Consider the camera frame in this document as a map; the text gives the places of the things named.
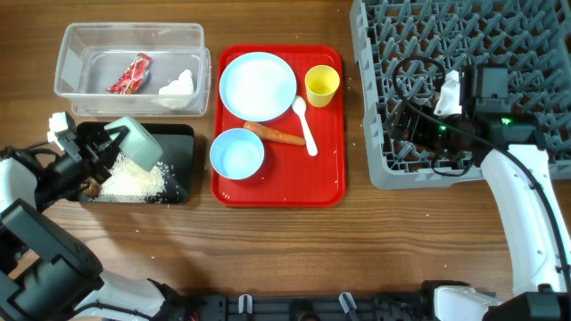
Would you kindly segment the light blue bowl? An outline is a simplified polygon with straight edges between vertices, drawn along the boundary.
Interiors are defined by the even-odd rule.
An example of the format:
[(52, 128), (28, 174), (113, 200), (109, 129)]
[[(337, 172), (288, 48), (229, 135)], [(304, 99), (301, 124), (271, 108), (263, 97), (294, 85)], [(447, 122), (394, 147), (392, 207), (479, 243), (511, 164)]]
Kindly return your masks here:
[(213, 169), (230, 180), (244, 180), (253, 176), (265, 158), (262, 141), (244, 128), (231, 128), (212, 142), (210, 162)]

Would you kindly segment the brown food scrap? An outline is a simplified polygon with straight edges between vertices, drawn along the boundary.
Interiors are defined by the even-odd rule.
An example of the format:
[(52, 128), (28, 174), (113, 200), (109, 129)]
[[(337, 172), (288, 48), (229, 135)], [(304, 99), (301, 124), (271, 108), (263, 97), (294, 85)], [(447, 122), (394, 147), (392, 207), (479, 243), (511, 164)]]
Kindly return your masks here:
[(93, 178), (82, 184), (83, 193), (90, 198), (97, 198), (101, 192), (101, 185)]

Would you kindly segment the light green bowl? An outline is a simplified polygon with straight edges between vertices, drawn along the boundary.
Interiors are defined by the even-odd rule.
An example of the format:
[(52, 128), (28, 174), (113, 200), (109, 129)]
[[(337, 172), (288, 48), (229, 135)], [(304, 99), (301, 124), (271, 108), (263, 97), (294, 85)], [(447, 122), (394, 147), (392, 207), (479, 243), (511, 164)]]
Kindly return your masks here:
[(112, 131), (120, 127), (128, 129), (127, 135), (120, 142), (121, 151), (141, 169), (150, 172), (163, 155), (161, 146), (137, 120), (129, 116), (117, 119), (103, 128), (112, 140), (118, 142), (119, 133)]

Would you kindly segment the orange carrot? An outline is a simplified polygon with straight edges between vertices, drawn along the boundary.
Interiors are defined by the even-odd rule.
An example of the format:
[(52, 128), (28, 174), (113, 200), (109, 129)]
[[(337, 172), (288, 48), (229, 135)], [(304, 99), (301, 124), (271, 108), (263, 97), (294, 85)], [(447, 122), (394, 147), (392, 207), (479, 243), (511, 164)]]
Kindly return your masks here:
[(280, 132), (273, 128), (263, 126), (262, 124), (259, 124), (257, 122), (246, 121), (244, 123), (244, 129), (253, 132), (257, 137), (259, 137), (262, 140), (267, 140), (281, 144), (298, 145), (298, 146), (306, 145), (306, 141), (302, 137)]

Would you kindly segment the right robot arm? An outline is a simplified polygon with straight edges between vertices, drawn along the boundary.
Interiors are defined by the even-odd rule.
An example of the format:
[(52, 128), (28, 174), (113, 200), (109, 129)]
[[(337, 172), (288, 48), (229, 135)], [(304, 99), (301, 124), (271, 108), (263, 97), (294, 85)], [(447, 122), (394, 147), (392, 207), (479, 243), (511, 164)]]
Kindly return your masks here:
[(513, 293), (497, 300), (464, 283), (423, 285), (436, 320), (568, 320), (570, 236), (552, 188), (539, 120), (511, 110), (508, 68), (485, 63), (443, 71), (436, 105), (394, 91), (401, 105), (385, 127), (434, 154), (471, 152), (492, 190), (512, 264)]

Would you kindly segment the white tissue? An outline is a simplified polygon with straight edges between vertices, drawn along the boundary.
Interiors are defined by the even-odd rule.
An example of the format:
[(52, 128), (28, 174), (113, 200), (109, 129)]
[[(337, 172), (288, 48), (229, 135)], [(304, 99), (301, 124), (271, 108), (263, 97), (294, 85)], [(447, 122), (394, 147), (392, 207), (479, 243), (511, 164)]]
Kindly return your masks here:
[(159, 89), (159, 98), (153, 99), (153, 102), (168, 109), (185, 108), (191, 100), (190, 95), (194, 93), (192, 76), (191, 70), (184, 70), (176, 80)]

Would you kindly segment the red snack wrapper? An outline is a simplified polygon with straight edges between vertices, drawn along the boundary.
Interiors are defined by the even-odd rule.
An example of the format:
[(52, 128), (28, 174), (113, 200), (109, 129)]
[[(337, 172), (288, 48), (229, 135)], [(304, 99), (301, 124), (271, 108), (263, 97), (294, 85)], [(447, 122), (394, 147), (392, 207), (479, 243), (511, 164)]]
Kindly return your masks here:
[(152, 61), (149, 55), (139, 53), (120, 78), (107, 89), (107, 92), (116, 95), (135, 94), (150, 79)]

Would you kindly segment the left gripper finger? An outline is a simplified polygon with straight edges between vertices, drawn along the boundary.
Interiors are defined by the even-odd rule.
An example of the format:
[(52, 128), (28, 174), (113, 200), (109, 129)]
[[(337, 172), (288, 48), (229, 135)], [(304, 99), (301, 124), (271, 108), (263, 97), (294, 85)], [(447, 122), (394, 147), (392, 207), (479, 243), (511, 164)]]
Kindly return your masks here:
[(129, 134), (126, 126), (111, 129), (100, 129), (94, 132), (91, 143), (98, 152), (111, 151), (120, 148), (120, 144)]
[(105, 185), (129, 185), (134, 183), (134, 161), (126, 153), (119, 152), (112, 166), (110, 176), (105, 179)]

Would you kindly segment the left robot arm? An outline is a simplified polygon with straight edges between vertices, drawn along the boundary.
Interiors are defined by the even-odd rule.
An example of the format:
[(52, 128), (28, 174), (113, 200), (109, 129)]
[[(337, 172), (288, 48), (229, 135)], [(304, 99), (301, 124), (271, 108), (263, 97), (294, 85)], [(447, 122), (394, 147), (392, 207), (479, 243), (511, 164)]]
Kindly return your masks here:
[(166, 284), (103, 269), (96, 255), (44, 212), (111, 177), (120, 154), (149, 171), (162, 149), (135, 119), (80, 132), (67, 112), (44, 142), (1, 151), (1, 317), (5, 320), (193, 320)]

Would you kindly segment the white rice pile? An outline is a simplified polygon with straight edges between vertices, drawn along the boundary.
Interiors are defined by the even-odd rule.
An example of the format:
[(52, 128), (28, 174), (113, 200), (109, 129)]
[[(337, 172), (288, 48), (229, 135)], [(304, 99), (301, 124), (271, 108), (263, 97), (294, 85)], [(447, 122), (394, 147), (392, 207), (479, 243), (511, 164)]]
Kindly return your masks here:
[(89, 196), (92, 202), (176, 203), (183, 192), (173, 165), (159, 160), (150, 171), (140, 168), (120, 152), (110, 169), (111, 177)]

